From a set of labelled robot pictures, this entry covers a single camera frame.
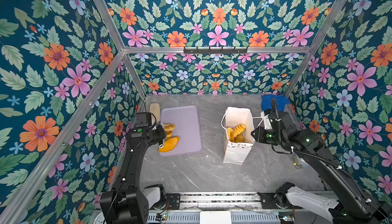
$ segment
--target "metal beam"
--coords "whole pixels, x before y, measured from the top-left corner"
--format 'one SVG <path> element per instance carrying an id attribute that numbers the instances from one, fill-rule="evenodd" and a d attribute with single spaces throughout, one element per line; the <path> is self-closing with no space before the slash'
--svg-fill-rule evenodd
<path id="1" fill-rule="evenodd" d="M 195 54 L 211 54 L 219 53 L 219 50 L 236 50 L 247 49 L 246 53 L 310 53 L 310 48 L 308 46 L 294 47 L 294 46 L 283 46 L 283 47 L 249 47 L 249 48 L 234 48 L 234 47 L 189 47 L 185 50 L 192 50 Z M 172 47 L 125 47 L 123 51 L 126 54 L 165 54 L 165 53 L 184 53 L 184 48 L 172 48 Z"/>
<path id="2" fill-rule="evenodd" d="M 309 62 L 311 61 L 312 57 L 316 53 L 318 47 L 321 45 L 322 41 L 324 40 L 326 34 L 328 33 L 329 29 L 331 28 L 332 24 L 335 22 L 339 12 L 342 10 L 343 6 L 346 4 L 347 0 L 335 0 L 331 7 L 331 11 L 329 12 L 328 16 L 326 17 L 323 25 L 317 32 L 317 35 L 312 41 L 311 50 L 308 55 L 302 60 L 300 66 L 297 69 L 297 72 L 294 74 L 293 78 L 290 80 L 290 84 L 287 87 L 284 95 L 289 96 L 296 86 L 297 82 L 300 80 L 302 74 L 306 70 Z"/>
<path id="3" fill-rule="evenodd" d="M 17 223 L 21 214 L 28 207 L 30 201 L 41 187 L 42 182 L 47 178 L 52 166 L 56 164 L 69 140 L 76 133 L 77 128 L 90 111 L 91 104 L 93 104 L 101 94 L 101 91 L 107 85 L 112 74 L 117 69 L 118 65 L 120 65 L 123 57 L 123 53 L 118 53 L 113 58 L 112 62 L 106 67 L 105 71 L 83 99 L 78 109 L 76 109 L 52 145 L 48 148 L 40 161 L 34 167 L 33 171 L 29 174 L 22 187 L 20 187 L 20 190 L 3 210 L 0 215 L 0 223 Z"/>

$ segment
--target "floral wall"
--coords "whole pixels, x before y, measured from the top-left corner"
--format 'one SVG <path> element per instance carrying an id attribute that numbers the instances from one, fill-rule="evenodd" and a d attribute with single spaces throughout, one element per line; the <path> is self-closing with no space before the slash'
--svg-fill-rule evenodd
<path id="1" fill-rule="evenodd" d="M 0 0 L 0 212 L 110 64 L 92 0 Z M 139 95 L 123 63 L 20 223 L 88 223 L 107 189 Z"/>
<path id="2" fill-rule="evenodd" d="M 333 2 L 106 0 L 124 42 L 135 47 L 306 46 Z"/>
<path id="3" fill-rule="evenodd" d="M 317 132 L 341 165 L 391 203 L 390 0 L 349 0 L 290 99 L 302 128 Z"/>

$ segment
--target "pink flower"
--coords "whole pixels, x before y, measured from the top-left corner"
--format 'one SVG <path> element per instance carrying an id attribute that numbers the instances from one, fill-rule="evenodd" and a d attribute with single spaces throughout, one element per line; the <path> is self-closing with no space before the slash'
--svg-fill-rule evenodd
<path id="1" fill-rule="evenodd" d="M 380 181 L 378 183 L 378 186 L 381 188 L 384 188 L 384 191 L 386 194 L 390 194 L 392 190 L 392 182 L 390 181 L 389 176 L 385 176 L 385 179 L 381 176 L 378 177 L 378 180 Z"/>
<path id="2" fill-rule="evenodd" d="M 256 58 L 257 60 L 260 59 L 260 61 L 263 62 L 265 59 L 269 59 L 269 55 L 266 53 L 257 53 L 257 54 L 258 54 Z"/>
<path id="3" fill-rule="evenodd" d="M 123 36 L 126 37 L 128 40 L 128 45 L 129 46 L 134 46 L 136 44 L 137 47 L 142 47 L 142 44 L 147 44 L 148 41 L 146 39 L 143 39 L 143 31 L 142 30 L 138 30 L 135 33 L 135 30 L 133 29 L 133 27 L 128 26 L 128 31 L 129 33 L 125 32 L 123 33 Z"/>
<path id="4" fill-rule="evenodd" d="M 356 58 L 354 58 L 354 59 L 349 59 L 349 63 L 346 65 L 346 68 L 349 68 L 349 72 L 351 71 L 351 70 L 356 70 L 357 69 L 357 67 L 356 66 L 358 66 L 358 64 L 359 64 L 359 62 L 357 62 L 357 59 Z"/>
<path id="5" fill-rule="evenodd" d="M 200 61 L 199 64 L 197 64 L 197 63 L 195 64 L 195 70 L 198 70 L 198 71 L 204 70 L 204 66 L 205 65 L 203 65 L 202 62 Z"/>
<path id="6" fill-rule="evenodd" d="M 76 132 L 79 132 L 80 129 L 81 129 L 81 126 L 79 126 L 79 128 L 76 130 Z M 75 138 L 76 140 L 79 140 L 79 139 L 80 139 L 80 134 L 75 133 L 75 134 L 72 136 L 71 140 L 69 140 L 68 144 L 72 145 L 73 142 L 74 142 L 74 138 Z"/>
<path id="7" fill-rule="evenodd" d="M 169 59 L 169 62 L 172 62 L 173 60 L 177 60 L 177 56 L 176 56 L 176 54 L 175 53 L 173 53 L 173 54 L 165 54 L 165 57 L 164 57 L 164 59 L 165 60 L 168 60 Z"/>
<path id="8" fill-rule="evenodd" d="M 238 63 L 232 62 L 231 64 L 228 65 L 228 69 L 231 71 L 234 71 L 234 70 L 238 69 L 237 66 L 238 66 Z"/>
<path id="9" fill-rule="evenodd" d="M 287 29 L 287 31 L 283 33 L 283 35 L 284 35 L 283 38 L 284 39 L 288 39 L 289 37 L 292 37 L 293 36 L 293 32 L 294 32 L 294 30 Z"/>
<path id="10" fill-rule="evenodd" d="M 311 70 L 312 73 L 318 68 L 320 65 L 318 64 L 319 58 L 312 57 L 311 62 L 309 63 L 309 71 Z"/>
<path id="11" fill-rule="evenodd" d="M 182 59 L 182 61 L 183 62 L 189 62 L 189 63 L 191 63 L 192 62 L 192 60 L 195 60 L 196 59 L 196 56 L 193 56 L 193 54 L 183 54 L 183 53 L 181 53 L 181 55 L 184 57 L 183 59 Z"/>
<path id="12" fill-rule="evenodd" d="M 160 64 L 158 64 L 158 66 L 159 66 L 159 69 L 162 69 L 162 70 L 166 70 L 167 69 L 166 63 L 161 62 Z"/>
<path id="13" fill-rule="evenodd" d="M 64 87 L 63 83 L 60 83 L 59 87 L 55 87 L 55 90 L 57 91 L 56 97 L 60 97 L 62 100 L 65 100 L 66 97 L 69 96 L 69 93 L 67 92 L 69 90 L 69 87 Z"/>
<path id="14" fill-rule="evenodd" d="M 91 65 L 90 65 L 90 60 L 86 60 L 86 59 L 82 59 L 81 60 L 81 62 L 79 63 L 79 65 L 81 65 L 82 66 L 82 68 L 83 68 L 83 71 L 86 71 L 87 70 L 87 72 L 90 72 L 90 68 L 92 67 Z"/>
<path id="15" fill-rule="evenodd" d="M 143 37 L 147 37 L 147 40 L 154 39 L 154 33 L 151 33 L 150 30 L 143 30 Z"/>
<path id="16" fill-rule="evenodd" d="M 78 96 L 79 90 L 81 94 L 87 95 L 90 91 L 90 85 L 85 82 L 90 80 L 91 75 L 83 74 L 83 68 L 80 65 L 76 66 L 76 73 L 71 68 L 67 68 L 67 73 L 71 76 L 71 79 L 65 78 L 62 83 L 68 87 L 73 86 L 71 90 L 72 97 Z"/>
<path id="17" fill-rule="evenodd" d="M 274 65 L 275 65 L 275 63 L 274 63 L 274 61 L 272 60 L 272 61 L 268 62 L 268 63 L 265 65 L 265 68 L 266 68 L 267 70 L 273 69 L 273 68 L 274 68 Z"/>
<path id="18" fill-rule="evenodd" d="M 116 97 L 116 91 L 113 88 L 108 90 L 109 90 L 109 97 L 113 100 Z"/>
<path id="19" fill-rule="evenodd" d="M 354 81 L 351 84 L 349 84 L 349 87 L 347 88 L 347 90 L 351 91 L 351 90 L 355 90 L 355 88 L 357 88 L 357 93 L 360 96 L 363 96 L 363 94 L 365 94 L 365 86 L 368 88 L 373 88 L 377 86 L 377 83 L 374 79 L 368 79 L 369 77 L 371 77 L 375 71 L 376 71 L 376 67 L 371 67 L 368 70 L 366 70 L 366 72 L 364 73 L 365 67 L 362 64 L 358 64 L 357 68 L 356 68 L 356 73 L 349 73 L 347 74 L 347 79 L 350 81 Z"/>
<path id="20" fill-rule="evenodd" d="M 57 186 L 51 187 L 51 190 L 53 192 L 52 194 L 52 200 L 58 197 L 58 199 L 63 198 L 63 193 L 68 192 L 68 187 L 66 186 L 68 184 L 68 180 L 65 180 L 63 182 L 63 179 L 58 180 Z"/>
<path id="21" fill-rule="evenodd" d="M 366 127 L 363 124 L 358 125 L 358 128 L 361 131 L 363 131 L 360 133 L 360 138 L 366 137 L 366 141 L 369 145 L 373 144 L 373 139 L 375 139 L 376 141 L 383 140 L 379 134 L 376 134 L 377 132 L 381 131 L 381 126 L 376 125 L 373 128 L 372 128 L 372 126 L 373 126 L 373 124 L 370 120 L 366 121 Z"/>
<path id="22" fill-rule="evenodd" d="M 386 158 L 382 161 L 382 165 L 384 167 L 389 167 L 392 164 L 392 147 L 388 146 L 386 147 L 386 150 L 388 153 L 384 151 L 379 151 L 378 154 L 380 154 L 381 157 Z"/>
<path id="23" fill-rule="evenodd" d="M 251 56 L 253 55 L 253 53 L 246 53 L 246 54 L 241 54 L 238 57 L 238 60 L 242 60 L 242 63 L 251 60 Z"/>
<path id="24" fill-rule="evenodd" d="M 342 134 L 346 133 L 346 136 L 349 136 L 350 133 L 354 132 L 353 129 L 350 128 L 351 127 L 351 123 L 346 123 L 343 122 L 343 125 L 339 125 L 339 128 L 341 128 L 341 132 Z"/>
<path id="25" fill-rule="evenodd" d="M 195 23 L 195 25 L 192 27 L 192 29 L 193 29 L 193 33 L 200 33 L 200 31 L 203 30 L 202 25 L 201 24 L 197 25 L 197 23 Z"/>
<path id="26" fill-rule="evenodd" d="M 299 44 L 305 46 L 308 43 L 306 39 L 313 36 L 314 34 L 314 32 L 307 33 L 308 30 L 309 30 L 309 25 L 306 25 L 306 27 L 304 27 L 301 32 L 298 29 L 294 30 L 293 32 L 294 37 L 289 39 L 287 42 L 289 44 L 294 43 L 293 46 L 298 46 Z"/>
<path id="27" fill-rule="evenodd" d="M 328 73 L 329 72 L 329 68 L 321 68 L 321 72 L 319 72 L 319 74 L 317 74 L 317 77 L 319 77 L 319 82 L 321 83 L 321 81 L 324 82 L 324 84 L 326 83 L 326 79 L 329 78 L 331 75 Z"/>
<path id="28" fill-rule="evenodd" d="M 124 70 L 124 62 L 120 62 L 120 65 L 117 67 L 117 72 L 123 71 Z"/>
<path id="29" fill-rule="evenodd" d="M 68 154 L 64 153 L 60 156 L 60 158 L 58 158 L 57 163 L 55 164 L 55 166 L 53 166 L 53 168 L 51 169 L 51 171 L 49 172 L 48 176 L 49 178 L 52 178 L 55 173 L 56 173 L 56 168 L 57 170 L 63 170 L 64 169 L 64 164 L 62 163 L 62 161 L 64 161 L 67 158 Z"/>
<path id="30" fill-rule="evenodd" d="M 107 83 L 110 84 L 111 82 L 115 82 L 115 76 L 116 76 L 115 73 L 113 73 Z"/>
<path id="31" fill-rule="evenodd" d="M 386 95 L 392 95 L 392 85 L 387 85 L 386 88 L 388 89 L 387 92 L 385 92 Z"/>
<path id="32" fill-rule="evenodd" d="M 222 27 L 220 25 L 217 25 L 215 27 L 215 33 L 209 32 L 209 33 L 207 33 L 207 35 L 210 38 L 212 38 L 212 40 L 210 40 L 208 45 L 216 44 L 217 47 L 219 46 L 219 44 L 221 44 L 223 46 L 226 45 L 226 40 L 224 40 L 224 39 L 228 37 L 228 32 L 222 33 Z"/>
<path id="33" fill-rule="evenodd" d="M 305 124 L 303 123 L 303 121 L 300 122 L 300 129 L 306 129 Z"/>
<path id="34" fill-rule="evenodd" d="M 91 134 L 95 135 L 95 129 L 97 127 L 94 126 L 94 123 L 87 124 L 87 129 L 84 131 L 85 133 L 89 134 L 89 137 L 91 137 Z"/>
<path id="35" fill-rule="evenodd" d="M 244 24 L 243 24 L 243 23 L 241 23 L 241 24 L 239 24 L 239 25 L 237 24 L 237 25 L 236 25 L 236 28 L 234 29 L 234 31 L 237 31 L 237 34 L 243 33 L 244 30 L 245 30 L 245 27 L 244 27 Z"/>
<path id="36" fill-rule="evenodd" d="M 326 89 L 323 89 L 321 87 L 319 90 L 317 90 L 317 93 L 318 93 L 317 96 L 320 97 L 321 99 L 323 99 L 326 96 Z"/>

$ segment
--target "gray marble surface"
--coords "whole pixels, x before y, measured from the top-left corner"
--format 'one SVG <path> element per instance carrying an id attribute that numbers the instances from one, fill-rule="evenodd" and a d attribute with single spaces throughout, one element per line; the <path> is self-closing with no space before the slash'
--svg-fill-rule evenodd
<path id="1" fill-rule="evenodd" d="M 141 169 L 142 189 L 162 183 L 167 192 L 274 191 L 288 181 L 304 190 L 324 190 L 314 169 L 294 168 L 290 156 L 277 154 L 266 144 L 255 143 L 242 165 L 223 163 L 224 130 L 220 122 L 226 108 L 249 108 L 252 115 L 258 117 L 261 112 L 259 95 L 148 96 L 147 108 L 151 103 L 159 103 L 161 109 L 197 106 L 203 150 L 160 157 L 158 146 L 151 146 Z"/>

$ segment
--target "floral wallpaper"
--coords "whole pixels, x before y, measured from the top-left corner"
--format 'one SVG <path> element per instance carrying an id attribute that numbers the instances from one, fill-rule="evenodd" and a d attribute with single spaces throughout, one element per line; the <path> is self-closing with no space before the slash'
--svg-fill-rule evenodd
<path id="1" fill-rule="evenodd" d="M 106 0 L 129 46 L 306 46 L 335 0 Z M 331 29 L 329 36 L 335 36 Z"/>
<path id="2" fill-rule="evenodd" d="M 303 54 L 143 54 L 130 56 L 147 94 L 282 92 Z"/>
<path id="3" fill-rule="evenodd" d="M 321 135 L 341 165 L 390 200 L 392 28 L 390 0 L 349 0 L 291 94 L 302 128 Z"/>
<path id="4" fill-rule="evenodd" d="M 0 0 L 0 212 L 117 50 L 92 0 Z M 139 100 L 121 63 L 19 223 L 88 223 Z"/>

